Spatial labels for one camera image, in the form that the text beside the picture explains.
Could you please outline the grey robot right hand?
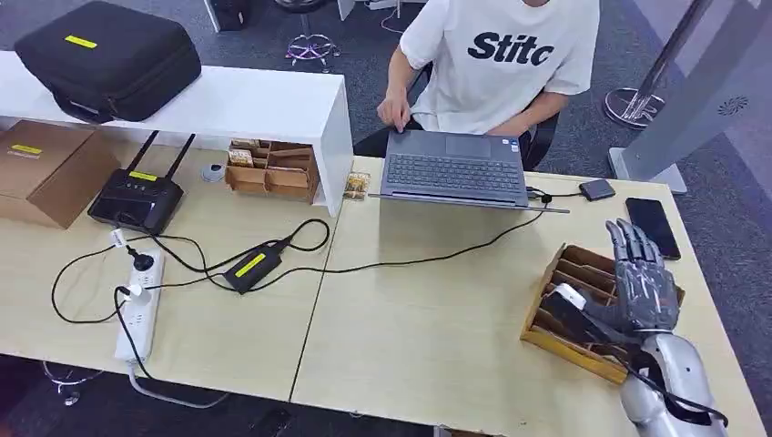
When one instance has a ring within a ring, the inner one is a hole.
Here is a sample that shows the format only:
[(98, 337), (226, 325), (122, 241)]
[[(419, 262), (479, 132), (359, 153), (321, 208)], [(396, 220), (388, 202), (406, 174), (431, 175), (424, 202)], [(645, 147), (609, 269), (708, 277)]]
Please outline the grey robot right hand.
[(679, 317), (676, 285), (658, 246), (621, 218), (607, 220), (605, 227), (615, 254), (617, 296), (609, 306), (588, 300), (584, 313), (614, 339), (673, 331)]

